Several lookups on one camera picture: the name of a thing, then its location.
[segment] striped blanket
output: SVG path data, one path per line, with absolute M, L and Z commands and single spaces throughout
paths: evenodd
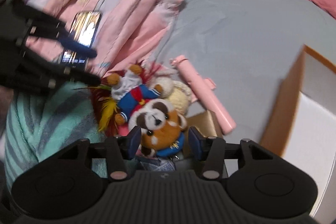
M 54 95 L 15 93 L 7 116 L 5 172 L 11 189 L 17 176 L 80 138 L 103 141 L 98 132 L 90 92 L 83 84 L 67 83 Z M 105 162 L 92 169 L 106 177 Z

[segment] phone screen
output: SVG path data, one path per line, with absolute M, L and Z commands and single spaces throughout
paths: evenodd
M 86 11 L 76 14 L 71 28 L 70 35 L 75 41 L 91 47 L 95 39 L 95 34 L 100 21 L 101 12 Z M 76 52 L 64 49 L 60 58 L 61 64 L 69 64 L 71 67 L 85 69 L 87 58 L 80 56 Z

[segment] gray bed sheet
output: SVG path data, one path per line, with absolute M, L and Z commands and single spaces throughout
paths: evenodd
M 183 54 L 214 80 L 216 96 L 237 123 L 227 142 L 259 142 L 302 45 L 336 63 L 335 40 L 336 20 L 308 0 L 185 0 L 154 55 L 168 65 Z M 194 103 L 188 116 L 202 110 Z

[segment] cardboard box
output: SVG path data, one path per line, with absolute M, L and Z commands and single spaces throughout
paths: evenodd
M 336 218 L 336 67 L 304 46 L 282 82 L 260 144 L 309 174 L 318 186 L 310 215 Z
M 216 114 L 211 110 L 187 118 L 187 123 L 189 127 L 196 127 L 204 137 L 216 136 L 223 138 L 222 129 L 218 123 Z M 183 155 L 184 157 L 188 157 L 192 154 L 188 143 L 188 131 L 184 135 L 186 141 L 183 146 Z

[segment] plush toy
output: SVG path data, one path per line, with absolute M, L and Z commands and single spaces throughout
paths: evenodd
M 128 127 L 142 129 L 141 152 L 146 156 L 167 157 L 179 152 L 184 143 L 183 130 L 187 128 L 185 118 L 164 99 L 148 101 L 134 111 Z
M 162 87 L 157 84 L 149 89 L 142 83 L 141 73 L 143 69 L 139 65 L 131 65 L 125 75 L 121 77 L 113 73 L 107 77 L 111 86 L 111 97 L 117 102 L 120 113 L 115 115 L 115 122 L 122 125 L 127 122 L 132 112 L 142 108 L 151 99 L 156 99 L 162 92 Z
M 191 104 L 192 91 L 186 84 L 171 78 L 176 73 L 177 70 L 174 69 L 158 70 L 150 86 L 160 85 L 162 87 L 160 97 L 171 102 L 180 114 L 185 115 Z
M 93 110 L 97 121 L 99 121 L 100 132 L 105 133 L 107 137 L 118 134 L 119 128 L 116 123 L 116 117 L 119 124 L 125 122 L 128 118 L 127 114 L 125 114 L 125 118 L 123 114 L 118 115 L 120 110 L 122 112 L 120 108 L 124 107 L 123 100 L 121 100 L 122 97 L 127 96 L 127 93 L 136 87 L 139 87 L 140 92 L 144 90 L 146 95 L 149 93 L 152 96 L 152 93 L 147 92 L 148 88 L 146 86 L 149 85 L 155 72 L 160 68 L 161 65 L 154 62 L 147 68 L 142 68 L 142 62 L 139 62 L 131 65 L 127 71 L 116 71 L 110 76 L 103 78 L 101 85 L 97 87 L 88 87 L 92 95 Z

